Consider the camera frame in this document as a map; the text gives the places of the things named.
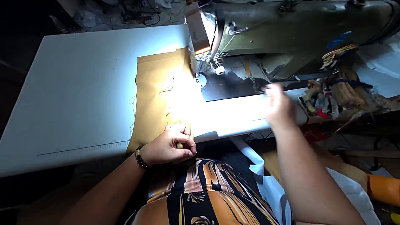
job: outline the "forearm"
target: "forearm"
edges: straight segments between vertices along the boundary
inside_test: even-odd
[[[145,170],[130,156],[86,193],[63,218],[63,225],[115,224]]]
[[[297,221],[364,224],[295,123],[274,129],[282,182]]]

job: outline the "beaded bracelet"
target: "beaded bracelet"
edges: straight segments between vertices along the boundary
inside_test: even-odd
[[[142,157],[140,156],[140,149],[141,149],[142,147],[143,147],[143,146],[139,146],[139,147],[136,149],[136,151],[135,151],[135,157],[136,157],[136,161],[138,162],[138,164],[139,164],[141,167],[147,169],[148,165],[146,165],[146,164],[143,162],[143,159],[142,159]]]

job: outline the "industrial sewing machine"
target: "industrial sewing machine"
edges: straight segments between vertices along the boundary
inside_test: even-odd
[[[186,10],[192,69],[204,90],[215,89],[208,99],[203,93],[206,100],[329,76],[340,55],[398,32],[399,12],[391,0],[195,2]]]

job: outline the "right hand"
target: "right hand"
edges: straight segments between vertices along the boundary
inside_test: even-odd
[[[290,99],[283,92],[282,86],[280,84],[268,84],[266,87],[264,89],[266,96],[265,119],[271,128],[295,125]]]

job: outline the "white cloth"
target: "white cloth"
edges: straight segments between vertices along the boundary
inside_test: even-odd
[[[254,163],[254,165],[250,165],[249,169],[255,173],[254,177],[256,178],[258,190],[260,191],[262,198],[270,204],[276,219],[281,225],[290,225],[292,218],[285,190],[275,177],[264,177],[264,160],[238,136],[230,137],[229,139]],[[365,223],[367,225],[380,225],[380,221],[374,212],[372,203],[361,185],[341,173],[329,168],[326,169],[356,210],[360,213]]]

